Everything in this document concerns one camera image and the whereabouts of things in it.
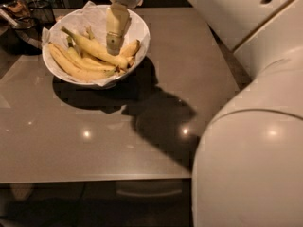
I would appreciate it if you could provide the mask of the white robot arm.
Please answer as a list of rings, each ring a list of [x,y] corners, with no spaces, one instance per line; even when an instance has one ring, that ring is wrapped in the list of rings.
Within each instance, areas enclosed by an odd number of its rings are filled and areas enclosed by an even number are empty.
[[[188,0],[251,83],[210,121],[194,227],[303,227],[303,0]]]

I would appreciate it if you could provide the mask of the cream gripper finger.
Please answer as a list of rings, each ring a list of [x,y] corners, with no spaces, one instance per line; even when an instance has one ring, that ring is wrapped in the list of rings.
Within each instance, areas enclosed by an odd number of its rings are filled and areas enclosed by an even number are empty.
[[[124,42],[129,23],[130,13],[126,6],[113,3],[106,10],[106,45],[107,51],[118,55]]]

